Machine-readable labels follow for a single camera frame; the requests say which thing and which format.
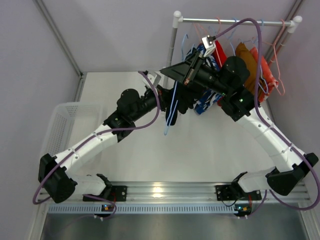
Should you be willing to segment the black trousers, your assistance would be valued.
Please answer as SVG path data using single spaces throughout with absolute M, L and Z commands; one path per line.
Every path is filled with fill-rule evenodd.
M 178 118 L 178 113 L 181 113 L 182 115 L 184 115 L 188 109 L 194 108 L 194 104 L 197 102 L 198 99 L 200 99 L 202 97 L 202 94 L 204 91 L 201 87 L 200 88 L 198 88 L 198 87 L 189 88 L 189 87 L 182 85 L 179 82 L 176 82 L 176 83 L 177 83 L 177 89 L 176 89 L 176 94 L 175 94 L 175 100 L 177 100 L 178 103 L 176 106 L 176 110 L 174 111 L 174 114 L 173 114 L 171 126 L 174 126 L 176 124 L 176 121 Z M 168 109 L 165 111 L 165 119 L 166 120 L 169 116 L 170 105 L 169 105 Z

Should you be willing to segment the light blue wire hanger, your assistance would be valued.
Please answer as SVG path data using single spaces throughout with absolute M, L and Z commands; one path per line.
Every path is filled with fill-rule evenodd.
M 182 38 L 182 42 L 181 42 L 181 60 L 184 61 L 186 59 L 186 54 L 184 53 L 184 44 L 185 44 L 185 41 L 186 39 L 189 38 L 189 35 L 186 33 L 183 38 Z M 171 103 L 170 103 L 170 107 L 169 107 L 169 114 L 168 114 L 168 117 L 166 119 L 166 122 L 165 122 L 165 128 L 164 128 L 164 131 L 163 131 L 163 134 L 166 136 L 168 134 L 168 131 L 169 131 L 169 128 L 171 126 L 171 123 L 172 123 L 172 119 L 173 119 L 173 116 L 174 116 L 174 112 L 177 108 L 177 105 L 178 105 L 178 101 L 175 100 L 175 96 L 176 96 L 176 91 L 177 91 L 177 83 L 174 82 L 173 84 L 173 94 L 172 94 L 172 98 L 171 98 Z

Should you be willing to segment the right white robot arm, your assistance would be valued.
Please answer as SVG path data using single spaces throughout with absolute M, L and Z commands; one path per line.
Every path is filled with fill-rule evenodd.
M 198 51 L 185 61 L 160 70 L 182 90 L 183 100 L 200 97 L 201 90 L 210 89 L 222 95 L 221 109 L 234 122 L 247 130 L 273 161 L 274 167 L 257 172 L 240 173 L 230 184 L 238 198 L 253 191 L 271 190 L 287 196 L 318 161 L 314 153 L 304 153 L 267 119 L 266 112 L 255 102 L 254 95 L 244 87 L 250 76 L 246 63 L 238 56 L 228 57 L 220 71 L 205 65 Z

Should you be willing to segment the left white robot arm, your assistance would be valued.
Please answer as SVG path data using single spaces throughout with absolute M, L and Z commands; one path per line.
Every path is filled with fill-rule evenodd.
M 137 129 L 135 122 L 151 112 L 165 111 L 171 91 L 160 85 L 148 88 L 144 95 L 132 88 L 124 90 L 117 100 L 116 110 L 84 140 L 54 156 L 45 154 L 39 163 L 38 181 L 55 203 L 80 194 L 84 201 L 108 199 L 112 184 L 101 173 L 77 176 L 78 169 L 96 155 L 121 142 Z

